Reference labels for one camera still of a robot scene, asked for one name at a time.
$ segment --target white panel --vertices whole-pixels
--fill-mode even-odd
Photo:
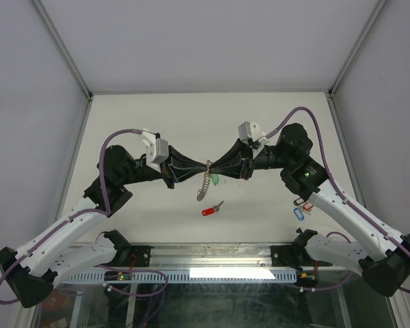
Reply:
[[[0,249],[49,224],[84,102],[29,1],[0,0]]]
[[[94,92],[327,89],[377,0],[43,0]]]
[[[368,208],[408,234],[410,1],[392,1],[387,7],[336,105]],[[405,286],[410,288],[410,279]]]
[[[98,176],[96,164],[106,137],[122,128],[149,128],[196,161],[217,160],[238,138],[238,126],[254,121],[267,133],[297,106],[307,106],[316,114],[322,129],[327,158],[335,177],[352,192],[329,108],[322,93],[292,94],[153,94],[96,96],[87,122],[65,209],[82,196]],[[311,119],[297,113],[291,122],[306,127],[314,142],[312,156],[320,160],[316,132]],[[135,158],[145,152],[136,135],[122,135],[112,144],[124,146]],[[286,242],[295,230],[315,229],[323,234],[343,231],[338,224],[315,208],[305,221],[293,213],[297,198],[284,186],[279,170],[254,172],[248,180],[221,176],[206,198],[196,200],[202,175],[169,190],[162,180],[128,186],[134,196],[105,223],[84,235],[92,242],[104,230],[119,230],[130,242]],[[224,204],[216,215],[202,211]]]

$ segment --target white plastic part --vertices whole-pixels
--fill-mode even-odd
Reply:
[[[32,248],[41,238],[49,233],[54,227],[58,226],[62,221],[66,220],[71,215],[80,210],[96,208],[95,203],[90,198],[81,198],[76,205],[68,211],[61,219],[57,220],[53,225],[48,227],[39,236],[29,241],[17,249],[17,258]],[[55,259],[62,255],[78,238],[85,234],[89,229],[106,220],[107,217],[99,213],[85,213],[79,215],[72,222],[67,223],[64,227],[56,231],[50,239],[39,246],[32,256],[25,258],[21,262],[22,267],[29,267],[30,274],[34,277],[43,276]]]
[[[257,144],[257,148],[252,148],[253,157],[256,158],[263,150],[264,145],[267,145],[270,140],[266,138],[266,133],[261,131],[260,125],[256,122],[244,122],[238,127],[238,136],[240,141],[249,145],[249,140]]]
[[[65,279],[85,269],[92,268],[100,263],[111,262],[116,253],[114,244],[109,239],[101,236],[89,245],[59,255],[50,266],[50,270],[57,272],[57,277],[53,280],[53,286],[56,287]]]
[[[339,188],[350,202],[356,205],[360,210],[367,214],[367,216],[386,230],[392,238],[396,239],[399,243],[402,243],[401,233],[398,230],[393,229],[375,217],[371,212],[366,210],[348,193],[346,193],[340,185]],[[313,193],[308,200],[315,205],[315,207],[318,207],[327,213],[347,232],[349,232],[363,247],[363,249],[368,252],[370,258],[374,261],[382,260],[386,257],[385,252],[387,250],[394,251],[396,249],[395,244],[391,241],[385,240],[382,233],[375,229],[363,217],[357,214],[348,205],[348,202],[344,203],[342,201],[342,198],[336,194],[336,191],[329,180],[322,183],[322,185],[319,186],[319,189],[320,191],[318,193]]]
[[[161,173],[160,164],[169,157],[169,144],[167,140],[156,138],[156,135],[150,133],[144,128],[140,139],[146,145],[146,165],[155,171]]]
[[[143,128],[140,139],[146,145],[146,165],[161,173],[159,164],[153,163],[156,156],[156,136],[153,133],[150,133],[148,129]]]
[[[322,234],[310,238],[305,250],[313,260],[334,263],[334,265],[351,270],[358,275],[361,275],[362,271],[358,261],[368,256],[368,253],[359,243],[339,241],[327,238]]]

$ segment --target white mount bracket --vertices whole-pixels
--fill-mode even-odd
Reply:
[[[260,125],[255,122],[244,122],[240,125],[238,127],[238,135],[241,142],[252,148],[254,158],[260,154],[264,145],[270,142],[270,140],[266,138],[266,133],[261,131]]]
[[[159,165],[169,158],[169,143],[156,138],[156,135],[146,128],[143,129],[140,139],[146,145],[146,165],[161,173]]]

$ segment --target key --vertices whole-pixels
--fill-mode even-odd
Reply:
[[[223,204],[223,200],[219,203],[219,205],[213,206],[216,212],[219,212],[220,206]]]

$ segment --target green object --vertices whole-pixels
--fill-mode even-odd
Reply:
[[[218,174],[211,174],[211,180],[213,181],[213,184],[215,186],[217,186],[217,184],[219,183],[219,175]]]

